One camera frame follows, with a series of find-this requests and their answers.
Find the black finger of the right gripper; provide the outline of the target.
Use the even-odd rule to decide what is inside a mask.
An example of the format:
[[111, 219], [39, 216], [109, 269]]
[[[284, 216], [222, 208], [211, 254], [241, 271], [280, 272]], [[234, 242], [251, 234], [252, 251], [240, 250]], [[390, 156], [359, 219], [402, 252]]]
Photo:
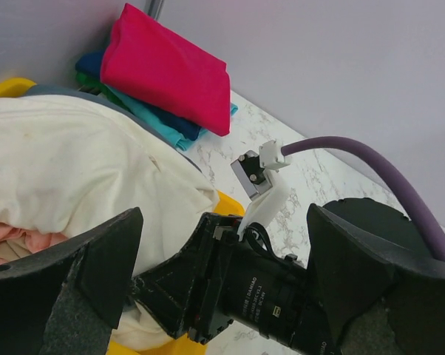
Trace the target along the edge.
[[130, 296], [170, 337], [193, 325], [199, 300], [198, 248], [186, 246], [165, 262], [132, 278]]

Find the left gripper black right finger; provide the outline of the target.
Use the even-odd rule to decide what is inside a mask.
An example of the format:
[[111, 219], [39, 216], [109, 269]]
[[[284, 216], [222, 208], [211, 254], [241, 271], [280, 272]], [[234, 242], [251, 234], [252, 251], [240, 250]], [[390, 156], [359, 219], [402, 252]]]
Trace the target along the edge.
[[307, 214], [309, 267], [343, 354], [445, 354], [445, 262], [413, 223], [369, 198]]

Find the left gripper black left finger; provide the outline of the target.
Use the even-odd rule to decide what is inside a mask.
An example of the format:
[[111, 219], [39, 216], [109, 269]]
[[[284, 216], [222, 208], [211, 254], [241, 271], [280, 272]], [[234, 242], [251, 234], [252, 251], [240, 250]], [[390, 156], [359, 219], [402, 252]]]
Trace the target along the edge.
[[105, 354], [135, 266], [143, 216], [129, 209], [0, 265], [0, 354]]

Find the cream white t shirt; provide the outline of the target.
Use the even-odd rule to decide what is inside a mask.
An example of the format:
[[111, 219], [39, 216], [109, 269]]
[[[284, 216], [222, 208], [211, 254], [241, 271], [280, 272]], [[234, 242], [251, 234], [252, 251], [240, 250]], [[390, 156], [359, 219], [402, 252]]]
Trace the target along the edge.
[[0, 98], [0, 223], [69, 239], [137, 207], [134, 273], [177, 253], [217, 190], [128, 115], [68, 95]]

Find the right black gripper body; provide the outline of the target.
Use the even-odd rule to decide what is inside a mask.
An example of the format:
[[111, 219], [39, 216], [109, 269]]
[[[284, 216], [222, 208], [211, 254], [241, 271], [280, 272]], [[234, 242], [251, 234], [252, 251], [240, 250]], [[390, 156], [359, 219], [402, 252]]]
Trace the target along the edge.
[[340, 354], [297, 257], [276, 256], [260, 223], [238, 234], [241, 223], [238, 216], [205, 213], [191, 236], [202, 284], [190, 302], [189, 338], [205, 345], [239, 322], [299, 354]]

